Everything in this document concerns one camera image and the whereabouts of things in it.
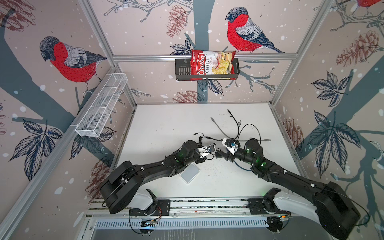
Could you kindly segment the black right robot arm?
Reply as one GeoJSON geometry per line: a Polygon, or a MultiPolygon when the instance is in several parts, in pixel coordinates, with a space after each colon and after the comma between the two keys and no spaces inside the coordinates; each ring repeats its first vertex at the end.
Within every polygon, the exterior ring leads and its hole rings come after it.
{"type": "Polygon", "coordinates": [[[250,139],[245,147],[234,139],[222,139],[227,152],[216,151],[218,158],[233,162],[238,159],[250,165],[258,178],[284,187],[307,200],[315,207],[314,219],[334,238],[346,240],[361,217],[345,191],[335,182],[312,181],[292,173],[264,157],[257,139],[250,139]]]}

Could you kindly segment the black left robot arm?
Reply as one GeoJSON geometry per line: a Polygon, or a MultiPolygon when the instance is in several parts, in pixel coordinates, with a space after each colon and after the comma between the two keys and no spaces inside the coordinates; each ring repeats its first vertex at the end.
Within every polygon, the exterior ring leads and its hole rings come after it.
{"type": "Polygon", "coordinates": [[[205,162],[207,156],[215,151],[214,145],[204,147],[200,142],[188,140],[159,162],[133,165],[130,161],[125,161],[100,186],[103,206],[108,208],[110,214],[116,214],[131,203],[142,185],[159,178],[178,175],[191,163],[205,162]]]}

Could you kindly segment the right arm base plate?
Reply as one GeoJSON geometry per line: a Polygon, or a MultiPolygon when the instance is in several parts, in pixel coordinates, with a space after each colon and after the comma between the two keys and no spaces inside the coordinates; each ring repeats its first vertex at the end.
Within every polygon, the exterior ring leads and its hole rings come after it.
{"type": "Polygon", "coordinates": [[[252,215],[290,215],[288,211],[280,210],[272,200],[262,198],[248,199],[247,208],[252,215]]]}

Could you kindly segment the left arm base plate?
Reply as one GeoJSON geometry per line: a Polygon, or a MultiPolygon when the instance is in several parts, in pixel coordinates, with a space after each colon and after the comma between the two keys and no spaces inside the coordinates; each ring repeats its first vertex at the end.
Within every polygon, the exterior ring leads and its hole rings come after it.
{"type": "Polygon", "coordinates": [[[146,209],[130,209],[131,217],[160,217],[170,214],[170,200],[155,200],[146,209]]]}

